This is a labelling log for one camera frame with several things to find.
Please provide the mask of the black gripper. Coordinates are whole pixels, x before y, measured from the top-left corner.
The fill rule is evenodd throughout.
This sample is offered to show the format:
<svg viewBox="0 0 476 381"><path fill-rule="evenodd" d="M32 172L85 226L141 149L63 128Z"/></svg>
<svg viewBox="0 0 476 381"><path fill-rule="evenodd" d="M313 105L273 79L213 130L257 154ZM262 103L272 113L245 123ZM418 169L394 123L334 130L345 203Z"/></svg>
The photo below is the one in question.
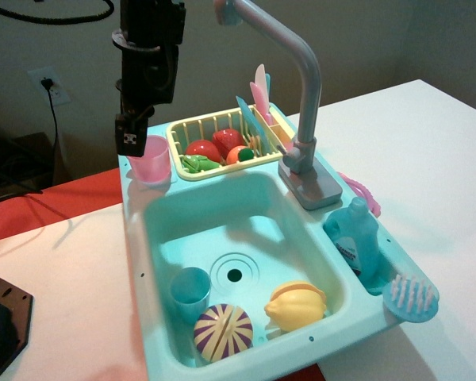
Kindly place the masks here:
<svg viewBox="0 0 476 381"><path fill-rule="evenodd" d="M121 112L115 117L115 144L119 156L143 156L148 119L155 106L173 102L179 47L121 48Z"/></svg>

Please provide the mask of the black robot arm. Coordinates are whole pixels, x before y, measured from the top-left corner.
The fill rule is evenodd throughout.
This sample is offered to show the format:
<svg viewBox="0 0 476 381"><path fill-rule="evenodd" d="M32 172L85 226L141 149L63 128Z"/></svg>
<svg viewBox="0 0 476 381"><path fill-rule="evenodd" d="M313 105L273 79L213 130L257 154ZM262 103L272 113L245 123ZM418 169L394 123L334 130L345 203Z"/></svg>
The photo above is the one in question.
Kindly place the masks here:
<svg viewBox="0 0 476 381"><path fill-rule="evenodd" d="M155 106L173 102L185 19L183 2L121 2L121 25L112 33L121 51L121 78L116 83L121 106L115 117L120 156L144 155Z"/></svg>

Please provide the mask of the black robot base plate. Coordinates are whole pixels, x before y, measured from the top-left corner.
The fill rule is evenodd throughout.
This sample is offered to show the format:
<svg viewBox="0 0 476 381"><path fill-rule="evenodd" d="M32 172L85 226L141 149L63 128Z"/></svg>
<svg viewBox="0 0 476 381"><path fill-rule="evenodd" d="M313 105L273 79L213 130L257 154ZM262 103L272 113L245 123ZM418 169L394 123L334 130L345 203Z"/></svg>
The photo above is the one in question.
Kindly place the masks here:
<svg viewBox="0 0 476 381"><path fill-rule="evenodd" d="M0 278L0 376L29 342L34 297Z"/></svg>

